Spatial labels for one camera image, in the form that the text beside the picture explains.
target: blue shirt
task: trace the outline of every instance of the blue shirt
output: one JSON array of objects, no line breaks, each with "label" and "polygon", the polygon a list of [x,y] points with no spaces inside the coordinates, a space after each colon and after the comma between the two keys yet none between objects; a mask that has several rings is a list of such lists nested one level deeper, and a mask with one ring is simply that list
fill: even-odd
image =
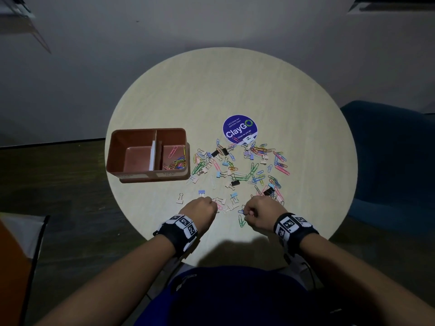
[{"label": "blue shirt", "polygon": [[328,325],[295,279],[244,266],[193,268],[152,300],[141,325]]}]

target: wooden floor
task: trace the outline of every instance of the wooden floor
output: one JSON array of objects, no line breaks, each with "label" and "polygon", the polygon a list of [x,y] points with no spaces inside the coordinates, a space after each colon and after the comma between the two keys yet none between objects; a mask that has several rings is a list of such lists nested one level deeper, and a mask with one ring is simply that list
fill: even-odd
[{"label": "wooden floor", "polygon": [[[104,140],[0,149],[0,210],[51,215],[25,325],[144,239],[113,198]],[[412,238],[346,218],[331,241],[435,306],[435,236]]]}]

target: round table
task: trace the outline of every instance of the round table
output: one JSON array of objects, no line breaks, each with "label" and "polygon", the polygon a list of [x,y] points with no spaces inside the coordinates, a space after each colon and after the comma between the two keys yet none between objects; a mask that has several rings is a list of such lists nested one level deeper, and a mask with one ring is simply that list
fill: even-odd
[{"label": "round table", "polygon": [[[176,128],[186,130],[191,157],[197,149],[213,152],[216,139],[228,146],[222,125],[231,115],[251,117],[258,126],[257,145],[282,151],[285,175],[267,166],[276,177],[287,210],[305,217],[325,238],[340,226],[351,205],[357,180],[355,143],[340,109],[329,94],[296,67],[275,57],[246,49],[208,48],[169,58],[140,76],[116,106],[106,135],[105,160],[111,134],[117,129]],[[248,173],[251,160],[243,148],[232,152],[234,165]],[[191,169],[195,164],[191,158]],[[226,198],[228,179],[211,168],[196,184],[186,181],[122,184],[107,173],[113,195],[124,215],[146,239],[182,205],[205,195]],[[212,189],[212,179],[216,189]],[[238,210],[254,185],[236,186],[239,208],[217,214],[209,231],[185,262],[194,266],[246,265],[263,269],[285,266],[274,235],[239,226]]]}]

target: blue chair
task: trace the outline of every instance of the blue chair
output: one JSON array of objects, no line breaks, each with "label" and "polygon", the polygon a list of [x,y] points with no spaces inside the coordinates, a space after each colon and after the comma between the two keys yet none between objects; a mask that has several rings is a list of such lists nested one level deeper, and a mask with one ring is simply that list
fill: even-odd
[{"label": "blue chair", "polygon": [[415,111],[364,101],[341,111],[358,156],[348,215],[413,235],[435,229],[435,122]]}]

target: wristband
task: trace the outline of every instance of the wristband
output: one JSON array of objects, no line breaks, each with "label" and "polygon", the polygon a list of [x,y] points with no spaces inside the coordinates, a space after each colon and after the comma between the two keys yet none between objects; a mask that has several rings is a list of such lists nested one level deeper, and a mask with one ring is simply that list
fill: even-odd
[{"label": "wristband", "polygon": [[175,257],[180,258],[198,236],[193,221],[184,214],[174,215],[153,233],[153,235],[164,235],[175,247]]},{"label": "wristband", "polygon": [[279,237],[281,246],[291,255],[295,256],[300,252],[299,245],[302,239],[310,233],[319,232],[303,217],[292,213],[282,214],[276,221],[273,228]]}]

